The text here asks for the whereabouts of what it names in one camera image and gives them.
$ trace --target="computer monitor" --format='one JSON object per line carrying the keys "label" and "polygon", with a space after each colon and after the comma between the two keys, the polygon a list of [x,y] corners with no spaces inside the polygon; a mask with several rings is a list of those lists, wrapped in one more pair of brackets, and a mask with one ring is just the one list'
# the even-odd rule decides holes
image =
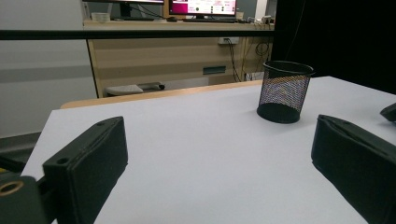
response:
{"label": "computer monitor", "polygon": [[236,0],[169,0],[169,15],[234,17]]}
{"label": "computer monitor", "polygon": [[149,5],[163,5],[164,0],[82,0],[83,2],[95,3],[118,3],[120,4],[120,15],[122,17],[131,16],[130,4],[149,4]]}

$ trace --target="white wall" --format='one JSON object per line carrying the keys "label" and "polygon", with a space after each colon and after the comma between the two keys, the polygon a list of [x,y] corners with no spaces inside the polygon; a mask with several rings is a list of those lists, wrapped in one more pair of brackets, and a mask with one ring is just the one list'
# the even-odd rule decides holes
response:
{"label": "white wall", "polygon": [[[1,30],[82,30],[80,0],[2,0]],[[0,138],[40,132],[53,109],[96,98],[84,40],[0,41]]]}
{"label": "white wall", "polygon": [[266,8],[267,8],[267,0],[257,0],[255,18],[262,18],[263,16],[265,16]]}

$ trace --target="mesh pen holder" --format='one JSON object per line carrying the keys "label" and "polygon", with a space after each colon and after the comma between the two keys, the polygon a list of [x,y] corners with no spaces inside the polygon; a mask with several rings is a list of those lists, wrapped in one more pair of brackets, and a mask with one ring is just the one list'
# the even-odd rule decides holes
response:
{"label": "mesh pen holder", "polygon": [[262,92],[257,114],[276,123],[294,123],[300,113],[315,71],[312,67],[292,62],[265,62]]}

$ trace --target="table surface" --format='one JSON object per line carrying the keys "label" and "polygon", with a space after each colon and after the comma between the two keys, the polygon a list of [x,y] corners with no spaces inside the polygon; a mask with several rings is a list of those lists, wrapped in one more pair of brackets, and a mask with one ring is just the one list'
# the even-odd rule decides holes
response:
{"label": "table surface", "polygon": [[301,119],[256,114],[261,85],[54,110],[23,175],[102,119],[123,116],[129,164],[95,223],[366,223],[310,157],[319,114],[396,145],[393,94],[312,78]]}

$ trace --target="power outlet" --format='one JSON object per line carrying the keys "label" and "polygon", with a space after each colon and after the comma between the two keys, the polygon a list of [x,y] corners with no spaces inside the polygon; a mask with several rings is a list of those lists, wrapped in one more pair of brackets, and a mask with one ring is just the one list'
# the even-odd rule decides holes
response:
{"label": "power outlet", "polygon": [[219,44],[230,44],[230,42],[227,40],[230,39],[232,44],[238,44],[239,43],[239,37],[219,37]]}

